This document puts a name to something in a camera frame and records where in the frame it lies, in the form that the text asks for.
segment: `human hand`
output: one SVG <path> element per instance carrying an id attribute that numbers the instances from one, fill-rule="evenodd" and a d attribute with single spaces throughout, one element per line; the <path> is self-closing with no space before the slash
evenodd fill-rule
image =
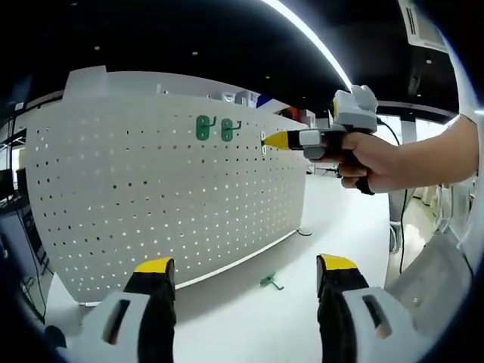
<path id="1" fill-rule="evenodd" d="M 356 188 L 360 177 L 368 180 L 374 193 L 384 193 L 399 187 L 399 148 L 373 135 L 352 132 L 344 136 L 342 153 L 324 156 L 324 163 L 339 163 L 343 175 L 341 184 L 345 188 Z M 361 165 L 355 165 L 345 154 L 353 152 Z"/>

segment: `green object on floor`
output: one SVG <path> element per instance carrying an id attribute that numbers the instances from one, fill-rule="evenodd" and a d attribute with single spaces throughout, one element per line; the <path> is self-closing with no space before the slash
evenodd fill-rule
<path id="1" fill-rule="evenodd" d="M 222 140 L 230 142 L 234 138 L 234 130 L 242 129 L 242 121 L 237 121 L 237 127 L 234 127 L 234 123 L 231 119 L 222 120 Z"/>
<path id="2" fill-rule="evenodd" d="M 205 115 L 197 117 L 197 139 L 200 141 L 208 140 L 210 136 L 210 128 L 215 126 L 217 118 L 213 118 L 213 123 L 210 123 L 210 118 Z"/>
<path id="3" fill-rule="evenodd" d="M 270 274 L 269 276 L 267 276 L 266 278 L 263 278 L 261 281 L 260 281 L 260 286 L 262 287 L 266 287 L 268 285 L 274 285 L 276 289 L 278 289 L 279 291 L 281 290 L 284 290 L 284 286 L 283 287 L 279 287 L 275 282 L 274 282 L 274 275 L 275 275 L 275 272 Z"/>

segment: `ceiling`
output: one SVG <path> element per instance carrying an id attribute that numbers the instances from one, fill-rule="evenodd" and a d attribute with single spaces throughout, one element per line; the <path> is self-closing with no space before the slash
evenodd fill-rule
<path id="1" fill-rule="evenodd" d="M 379 100 L 458 111 L 447 54 L 408 44 L 396 0 L 283 3 L 313 29 L 351 81 L 369 85 Z M 2 33 L 11 36 L 2 41 L 9 55 L 0 97 L 29 73 L 33 100 L 62 89 L 71 70 L 101 64 L 108 71 L 214 79 L 318 116 L 344 88 L 318 49 L 260 0 L 20 1 L 13 6 L 18 9 L 2 11 L 11 15 Z M 420 97 L 408 92 L 412 76 L 420 80 Z"/>

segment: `pegboard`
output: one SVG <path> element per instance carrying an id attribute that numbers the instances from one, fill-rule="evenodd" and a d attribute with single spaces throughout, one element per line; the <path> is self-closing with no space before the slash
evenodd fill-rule
<path id="1" fill-rule="evenodd" d="M 206 141 L 199 115 L 216 117 Z M 224 118 L 241 128 L 221 138 Z M 135 266 L 175 259 L 176 283 L 210 274 L 299 227 L 306 161 L 261 150 L 300 123 L 235 104 L 163 95 L 62 101 L 38 110 L 26 170 L 37 228 L 78 302 L 124 288 Z"/>

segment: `ceiling light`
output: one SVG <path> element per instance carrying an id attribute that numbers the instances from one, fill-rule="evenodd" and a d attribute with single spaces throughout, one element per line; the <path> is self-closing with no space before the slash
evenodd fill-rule
<path id="1" fill-rule="evenodd" d="M 331 66 L 333 66 L 338 76 L 340 76 L 341 80 L 351 91 L 351 81 L 349 80 L 348 76 L 346 75 L 343 68 L 340 66 L 336 58 L 331 54 L 330 50 L 327 48 L 326 45 L 318 38 L 315 32 L 309 28 L 297 15 L 295 15 L 288 7 L 281 4 L 278 0 L 261 0 L 269 5 L 271 8 L 276 10 L 279 14 L 283 17 L 288 19 L 297 29 L 299 29 L 315 46 L 319 51 L 326 57 L 327 61 L 330 62 Z"/>

